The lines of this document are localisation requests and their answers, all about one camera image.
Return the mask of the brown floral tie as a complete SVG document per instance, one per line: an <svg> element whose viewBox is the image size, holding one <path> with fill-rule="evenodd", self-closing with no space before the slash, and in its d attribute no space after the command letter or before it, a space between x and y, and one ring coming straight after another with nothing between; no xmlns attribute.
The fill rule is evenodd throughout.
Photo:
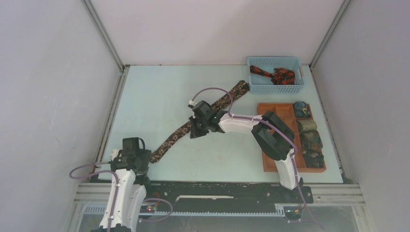
<svg viewBox="0 0 410 232"><path fill-rule="evenodd" d="M233 101L238 100L246 93L249 92L249 84L244 80L239 81L230 91L229 94L232 96ZM231 104L231 100L228 94L223 95L213 104L211 104L211 108L213 110L222 110ZM160 146L157 150L152 152L150 156L150 163L157 163L161 160L161 158L166 154L166 152L181 138L185 135L189 134L191 131L191 123L190 121L183 124L177 130L175 130Z"/></svg>

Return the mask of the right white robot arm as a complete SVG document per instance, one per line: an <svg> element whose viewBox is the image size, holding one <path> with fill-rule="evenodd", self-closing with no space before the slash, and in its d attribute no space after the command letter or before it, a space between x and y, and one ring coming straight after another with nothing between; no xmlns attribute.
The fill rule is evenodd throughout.
<svg viewBox="0 0 410 232"><path fill-rule="evenodd" d="M274 112L267 111L257 116L235 115L225 110L214 110L205 101L190 101L188 107L193 111L189 118L190 138L199 138L210 132L253 136L263 153L276 165L282 198L294 202L300 197L302 182L293 159L297 152L295 133Z"/></svg>

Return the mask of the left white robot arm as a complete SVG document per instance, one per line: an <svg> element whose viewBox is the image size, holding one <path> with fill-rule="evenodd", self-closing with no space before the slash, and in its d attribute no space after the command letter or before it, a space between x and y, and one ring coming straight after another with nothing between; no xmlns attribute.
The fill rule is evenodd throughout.
<svg viewBox="0 0 410 232"><path fill-rule="evenodd" d="M147 185L151 151L142 138L122 140L122 149L111 154L111 190L104 216L95 232L134 232L143 201L153 195Z"/></svg>

